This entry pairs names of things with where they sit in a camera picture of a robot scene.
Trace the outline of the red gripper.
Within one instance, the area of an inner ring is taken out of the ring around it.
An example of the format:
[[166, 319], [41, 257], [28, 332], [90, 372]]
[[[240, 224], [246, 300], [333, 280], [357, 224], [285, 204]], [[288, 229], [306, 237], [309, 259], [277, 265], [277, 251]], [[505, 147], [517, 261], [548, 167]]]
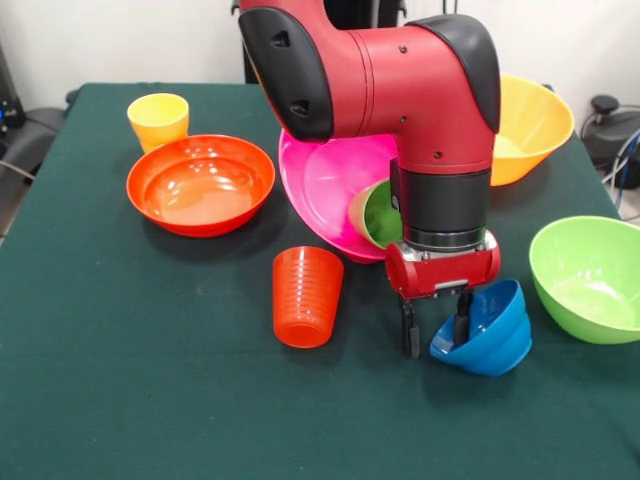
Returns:
[[388, 245], [385, 268], [391, 287], [401, 296], [398, 302], [404, 355], [412, 359], [420, 356], [420, 331], [409, 300], [463, 291], [453, 317], [454, 345], [461, 346], [470, 338], [474, 292], [469, 289], [494, 281], [500, 267], [499, 244], [491, 232], [485, 233], [479, 247], [460, 252], [417, 250], [405, 243]]

